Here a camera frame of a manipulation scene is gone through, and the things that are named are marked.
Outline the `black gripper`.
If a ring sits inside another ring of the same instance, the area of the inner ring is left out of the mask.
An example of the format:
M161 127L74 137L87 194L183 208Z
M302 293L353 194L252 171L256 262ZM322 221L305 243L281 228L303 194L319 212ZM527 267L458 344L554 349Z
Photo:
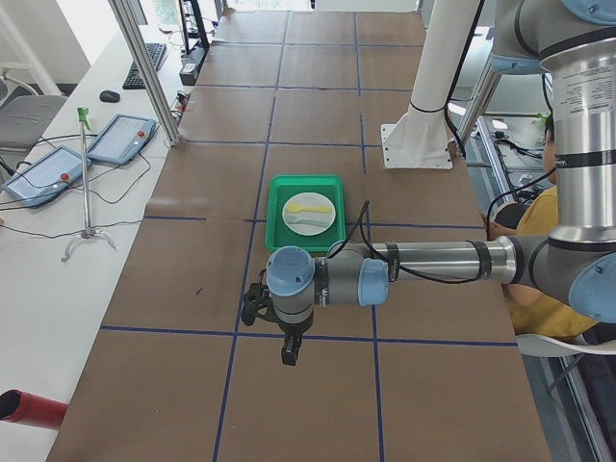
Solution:
M278 325L285 333L284 345L281 348L281 360L285 366L295 366L299 351L299 342L304 332L310 329L314 320L313 311L298 314L275 312Z

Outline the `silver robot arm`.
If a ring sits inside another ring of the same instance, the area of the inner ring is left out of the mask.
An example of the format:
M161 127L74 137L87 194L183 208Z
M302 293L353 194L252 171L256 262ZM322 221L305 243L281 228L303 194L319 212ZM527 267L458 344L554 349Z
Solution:
M500 1L492 68L552 77L558 223L489 242L334 244L317 258L276 250L244 296L242 320L276 323L296 362L314 310L379 305L400 278L522 284L601 322L615 320L615 5Z

